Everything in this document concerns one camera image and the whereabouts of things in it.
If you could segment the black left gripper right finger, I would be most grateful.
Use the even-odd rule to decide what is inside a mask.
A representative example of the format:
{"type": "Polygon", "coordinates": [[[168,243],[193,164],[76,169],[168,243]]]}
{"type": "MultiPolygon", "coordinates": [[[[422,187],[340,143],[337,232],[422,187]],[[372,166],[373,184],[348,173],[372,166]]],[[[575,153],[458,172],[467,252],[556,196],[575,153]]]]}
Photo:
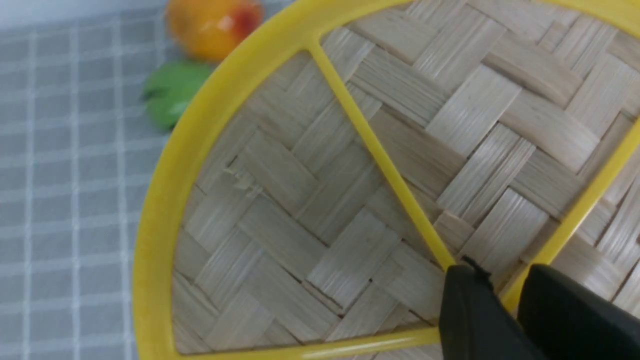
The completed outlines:
{"type": "Polygon", "coordinates": [[[550,360],[637,360],[640,323],[549,265],[530,267],[518,322],[550,360]]]}

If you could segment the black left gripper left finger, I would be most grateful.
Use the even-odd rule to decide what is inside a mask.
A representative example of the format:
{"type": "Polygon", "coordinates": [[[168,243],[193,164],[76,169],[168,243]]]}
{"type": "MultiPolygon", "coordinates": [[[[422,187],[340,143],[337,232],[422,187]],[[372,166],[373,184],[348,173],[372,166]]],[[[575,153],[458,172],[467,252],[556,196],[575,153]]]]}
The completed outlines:
{"type": "Polygon", "coordinates": [[[448,267],[438,332],[444,360],[545,360],[505,309],[491,273],[469,256],[448,267]]]}

